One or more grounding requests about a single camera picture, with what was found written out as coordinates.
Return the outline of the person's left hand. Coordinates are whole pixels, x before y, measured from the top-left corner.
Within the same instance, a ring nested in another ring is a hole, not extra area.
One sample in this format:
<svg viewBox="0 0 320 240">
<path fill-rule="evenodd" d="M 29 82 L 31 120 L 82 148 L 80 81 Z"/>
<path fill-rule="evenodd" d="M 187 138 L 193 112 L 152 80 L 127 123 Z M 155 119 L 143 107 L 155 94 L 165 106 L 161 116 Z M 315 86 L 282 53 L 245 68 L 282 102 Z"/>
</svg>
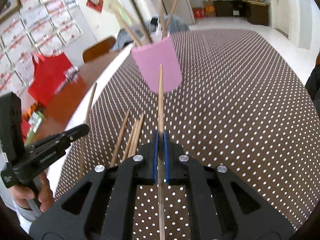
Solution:
<svg viewBox="0 0 320 240">
<path fill-rule="evenodd" d="M 53 197 L 53 192 L 50 189 L 49 180 L 47 179 L 46 172 L 42 172 L 38 178 L 41 182 L 41 189 L 37 194 L 38 200 L 41 203 L 40 210 L 46 212 L 54 204 L 55 200 Z M 28 200 L 32 200 L 36 197 L 36 194 L 28 187 L 23 185 L 14 185 L 10 189 L 10 194 L 18 206 L 29 209 L 30 206 L 27 203 Z"/>
</svg>

